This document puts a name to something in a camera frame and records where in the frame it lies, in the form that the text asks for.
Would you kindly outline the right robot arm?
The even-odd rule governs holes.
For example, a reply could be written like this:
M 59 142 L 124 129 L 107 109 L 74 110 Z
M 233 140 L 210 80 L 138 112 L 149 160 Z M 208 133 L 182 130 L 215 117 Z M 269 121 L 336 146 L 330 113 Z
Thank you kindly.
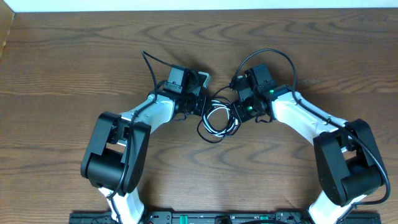
M 290 126 L 313 147 L 319 183 L 317 200 L 307 210 L 310 223 L 343 223 L 366 196 L 386 186 L 386 168 L 367 122 L 348 122 L 314 106 L 289 85 L 278 85 L 266 65 L 235 75 L 234 115 L 240 122 L 268 115 Z

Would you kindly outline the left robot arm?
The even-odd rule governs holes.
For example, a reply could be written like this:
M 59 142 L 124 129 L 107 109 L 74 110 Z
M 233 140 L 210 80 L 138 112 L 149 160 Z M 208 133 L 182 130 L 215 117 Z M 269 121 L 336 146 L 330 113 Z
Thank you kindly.
M 174 65 L 146 101 L 120 114 L 106 111 L 98 116 L 80 173 L 106 197 L 116 223 L 139 223 L 144 213 L 137 185 L 150 135 L 176 114 L 201 116 L 210 80 L 209 73 Z

